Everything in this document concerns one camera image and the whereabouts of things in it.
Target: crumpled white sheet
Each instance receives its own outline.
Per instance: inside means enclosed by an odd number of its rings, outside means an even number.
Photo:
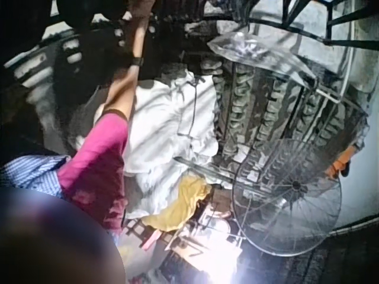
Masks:
[[[171,75],[163,81],[166,84],[140,81],[136,90],[136,107],[123,155],[128,219],[158,214],[176,200],[178,183],[188,167],[173,157],[207,164],[218,151],[212,76],[200,77],[196,85],[194,75],[185,70],[181,78]],[[98,119],[105,98],[106,94],[96,93],[80,114],[74,115],[69,141],[77,150]]]

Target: striped cloth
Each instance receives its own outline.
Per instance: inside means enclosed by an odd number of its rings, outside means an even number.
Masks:
[[[31,189],[63,200],[56,170],[69,156],[22,156],[0,168],[0,186]],[[107,232],[117,244],[118,234]]]

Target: wristwatch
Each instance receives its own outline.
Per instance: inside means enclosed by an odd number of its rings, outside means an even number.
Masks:
[[[139,66],[141,67],[143,65],[143,57],[133,57],[131,60],[131,66]]]

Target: pink cloth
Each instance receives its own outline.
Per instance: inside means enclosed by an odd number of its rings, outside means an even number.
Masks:
[[[122,154],[127,138],[126,120],[105,114],[57,173],[65,199],[115,233],[121,232],[126,205]]]

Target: person's hand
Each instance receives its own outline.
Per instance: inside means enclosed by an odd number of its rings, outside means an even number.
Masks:
[[[149,18],[155,0],[131,0],[129,10],[133,18]]]

